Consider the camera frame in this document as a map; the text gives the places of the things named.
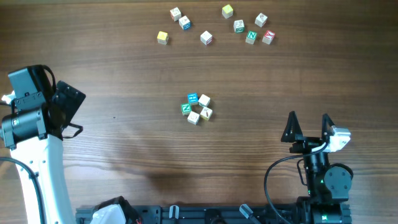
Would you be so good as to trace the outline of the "blue-edged wooden block P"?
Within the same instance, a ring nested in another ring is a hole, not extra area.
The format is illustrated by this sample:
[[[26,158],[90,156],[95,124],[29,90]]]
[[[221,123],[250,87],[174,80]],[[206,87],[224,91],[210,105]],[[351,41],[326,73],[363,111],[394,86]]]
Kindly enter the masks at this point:
[[[197,124],[200,119],[200,115],[194,111],[191,111],[187,117],[187,121],[192,124]]]

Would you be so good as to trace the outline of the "yellow-edged wooden block K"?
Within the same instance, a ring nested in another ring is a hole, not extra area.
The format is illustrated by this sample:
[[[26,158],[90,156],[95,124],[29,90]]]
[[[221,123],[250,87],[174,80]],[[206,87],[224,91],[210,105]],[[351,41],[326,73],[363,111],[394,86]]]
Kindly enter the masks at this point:
[[[212,113],[213,113],[212,109],[204,106],[200,113],[200,117],[208,121],[211,118]]]

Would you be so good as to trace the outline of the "yellow wooden block top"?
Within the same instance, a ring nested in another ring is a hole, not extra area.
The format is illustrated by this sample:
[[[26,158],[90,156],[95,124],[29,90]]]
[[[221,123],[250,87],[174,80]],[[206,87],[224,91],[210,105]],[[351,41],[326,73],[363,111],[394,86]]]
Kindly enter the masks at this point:
[[[230,18],[233,15],[233,8],[231,7],[230,4],[225,5],[222,7],[221,13],[225,19]]]

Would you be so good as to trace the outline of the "dark green block Z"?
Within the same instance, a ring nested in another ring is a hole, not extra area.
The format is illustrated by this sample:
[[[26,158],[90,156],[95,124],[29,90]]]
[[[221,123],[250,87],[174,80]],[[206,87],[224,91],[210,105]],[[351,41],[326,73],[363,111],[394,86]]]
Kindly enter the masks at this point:
[[[244,21],[242,19],[234,21],[233,28],[234,28],[235,33],[244,32],[244,30],[245,30]]]

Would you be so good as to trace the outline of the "teal-edged wooden block V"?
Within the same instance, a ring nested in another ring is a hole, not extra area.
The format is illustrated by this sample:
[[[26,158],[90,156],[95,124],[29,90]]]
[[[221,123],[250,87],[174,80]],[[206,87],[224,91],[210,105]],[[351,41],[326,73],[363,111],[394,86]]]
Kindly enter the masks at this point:
[[[202,94],[198,99],[198,104],[202,107],[208,107],[208,105],[210,104],[210,101],[211,101],[211,98],[209,96]]]

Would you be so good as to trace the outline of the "blue wooden letter block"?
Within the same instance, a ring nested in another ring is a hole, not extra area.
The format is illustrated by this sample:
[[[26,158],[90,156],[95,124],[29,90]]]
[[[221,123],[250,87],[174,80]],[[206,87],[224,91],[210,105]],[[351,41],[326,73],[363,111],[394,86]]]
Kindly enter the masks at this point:
[[[198,104],[198,95],[197,93],[189,93],[187,95],[188,103],[190,105],[197,105]]]

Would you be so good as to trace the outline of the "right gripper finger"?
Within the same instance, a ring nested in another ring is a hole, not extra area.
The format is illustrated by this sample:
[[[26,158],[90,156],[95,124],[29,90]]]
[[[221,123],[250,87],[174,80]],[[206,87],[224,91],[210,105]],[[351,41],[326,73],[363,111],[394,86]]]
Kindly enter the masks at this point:
[[[281,142],[297,142],[303,140],[303,132],[295,111],[289,113],[286,127],[282,133]]]
[[[330,140],[330,137],[334,135],[333,132],[333,126],[334,122],[331,120],[329,115],[327,113],[323,114],[322,116],[322,135],[321,139],[324,142],[328,142]]]

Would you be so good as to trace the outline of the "green wooden block Z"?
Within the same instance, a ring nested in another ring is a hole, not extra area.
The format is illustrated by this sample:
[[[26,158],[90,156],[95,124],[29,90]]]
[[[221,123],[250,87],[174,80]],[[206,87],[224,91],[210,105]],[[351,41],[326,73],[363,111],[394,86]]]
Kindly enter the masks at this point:
[[[181,104],[181,112],[184,116],[189,115],[192,111],[192,107],[190,103],[183,103]]]

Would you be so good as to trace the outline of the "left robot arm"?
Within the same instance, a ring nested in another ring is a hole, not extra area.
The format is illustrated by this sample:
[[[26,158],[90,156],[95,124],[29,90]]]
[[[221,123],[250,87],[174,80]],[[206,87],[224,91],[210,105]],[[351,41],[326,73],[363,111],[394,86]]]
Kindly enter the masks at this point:
[[[123,197],[73,213],[63,167],[63,131],[83,127],[71,122],[86,98],[69,84],[55,80],[46,65],[31,65],[8,74],[13,91],[1,98],[11,113],[1,120],[1,140],[19,169],[29,223],[142,223]]]

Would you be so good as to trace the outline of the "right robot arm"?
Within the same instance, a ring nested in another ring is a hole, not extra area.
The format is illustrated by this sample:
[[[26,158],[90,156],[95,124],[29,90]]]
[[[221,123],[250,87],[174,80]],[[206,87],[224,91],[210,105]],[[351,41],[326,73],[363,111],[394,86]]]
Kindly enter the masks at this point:
[[[296,113],[291,111],[282,134],[282,142],[292,143],[289,151],[302,156],[308,196],[299,197],[296,203],[282,211],[291,223],[351,223],[348,206],[353,171],[348,166],[329,161],[329,154],[343,149],[351,140],[349,129],[337,127],[324,114],[322,135],[303,135]]]

